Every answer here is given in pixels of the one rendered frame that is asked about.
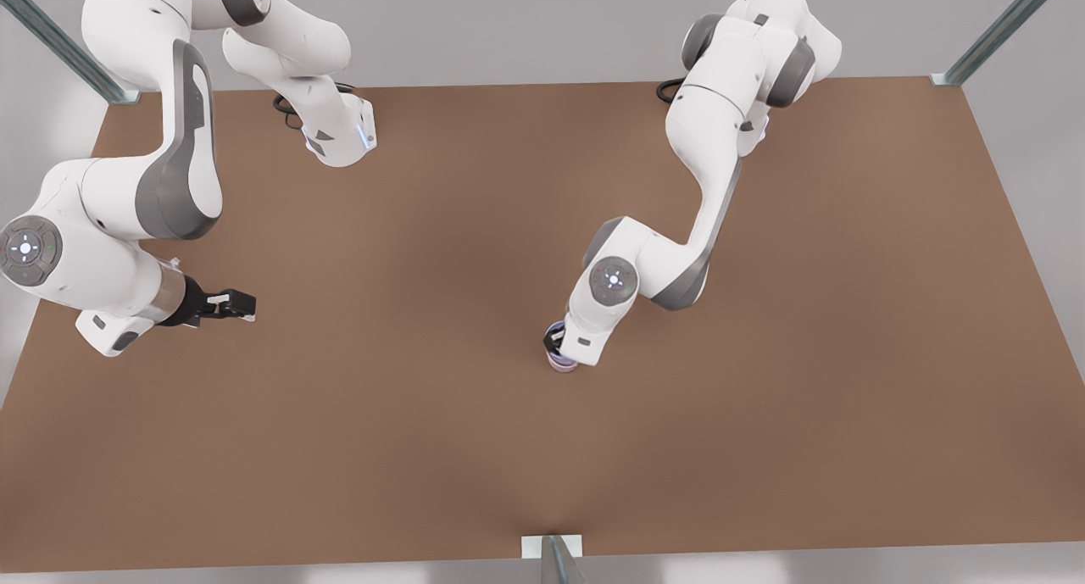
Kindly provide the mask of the silver frame post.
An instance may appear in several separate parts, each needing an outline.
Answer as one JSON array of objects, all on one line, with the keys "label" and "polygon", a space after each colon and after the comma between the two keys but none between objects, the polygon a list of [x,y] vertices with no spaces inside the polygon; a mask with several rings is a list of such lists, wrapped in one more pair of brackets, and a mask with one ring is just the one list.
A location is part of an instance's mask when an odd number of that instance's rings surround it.
[{"label": "silver frame post", "polygon": [[968,50],[945,73],[930,74],[937,88],[960,88],[1026,23],[1048,0],[1014,0],[997,20],[976,37]]},{"label": "silver frame post", "polygon": [[76,45],[34,1],[0,0],[0,5],[7,8],[15,20],[108,104],[135,104],[140,100],[140,91],[126,90],[114,81],[112,75],[98,65],[97,60]]},{"label": "silver frame post", "polygon": [[580,534],[520,538],[520,556],[539,559],[539,584],[587,584],[577,558],[584,556]]}]

